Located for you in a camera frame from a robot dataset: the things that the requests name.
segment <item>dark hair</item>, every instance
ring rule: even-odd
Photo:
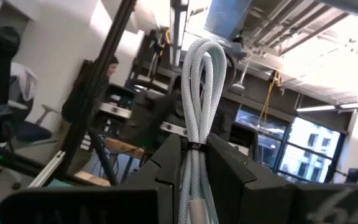
[[[92,66],[95,65],[95,63],[99,60],[99,57],[94,61],[85,60],[84,63],[81,66],[80,73],[77,76],[77,79],[74,81],[74,86],[81,85],[83,83],[86,83],[88,81],[88,76],[90,76]],[[118,64],[119,61],[116,56],[113,56],[110,64]]]

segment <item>ceiling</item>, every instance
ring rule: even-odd
[[[169,27],[169,4],[138,0],[138,27]],[[242,30],[251,74],[267,79],[276,69],[284,88],[329,104],[358,101],[358,15],[313,0],[190,0],[192,10],[201,12],[188,18],[189,33],[230,42]]]

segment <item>chair backrest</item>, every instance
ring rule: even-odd
[[[27,107],[27,109],[25,110],[11,107],[11,110],[13,110],[13,120],[16,122],[24,121],[31,112],[32,105],[34,104],[34,99],[31,99],[29,101],[25,101],[23,99],[19,85],[19,79],[17,77],[11,77],[9,85],[9,99]]]

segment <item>white braided cable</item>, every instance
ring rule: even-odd
[[[181,76],[181,95],[189,142],[206,144],[222,94],[226,66],[224,50],[219,44],[208,39],[194,41],[186,53]],[[203,67],[206,70],[206,77],[201,109],[200,79]],[[190,194],[192,199],[205,198],[209,222],[218,224],[206,171],[205,154],[197,150],[189,151],[183,167],[179,224],[187,223],[187,203]]]

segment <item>woman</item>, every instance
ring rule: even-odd
[[[111,63],[109,64],[109,69],[106,74],[106,78],[103,80],[103,85],[105,87],[108,86],[109,78],[112,74],[116,71],[118,66],[118,59],[114,56]],[[78,111],[80,110],[84,98],[86,96],[86,84],[89,82],[92,74],[90,74],[89,70],[83,71],[82,74],[78,76],[78,78],[75,80],[73,89],[70,92],[70,95],[68,96],[66,102],[63,104],[62,107],[62,122],[59,129],[58,134],[58,142],[55,145],[55,148],[52,151],[52,155],[50,160],[55,156],[55,154],[60,150],[62,147],[63,141],[67,135],[67,132],[72,124],[76,119],[78,119]],[[104,94],[106,91],[106,88],[101,88],[103,91],[101,94]],[[77,149],[75,152],[75,155],[73,157],[73,160],[71,161],[71,164],[67,170],[67,173],[70,175],[74,175],[77,172],[79,172],[86,163],[91,159],[91,151],[90,150],[84,150],[84,149]]]

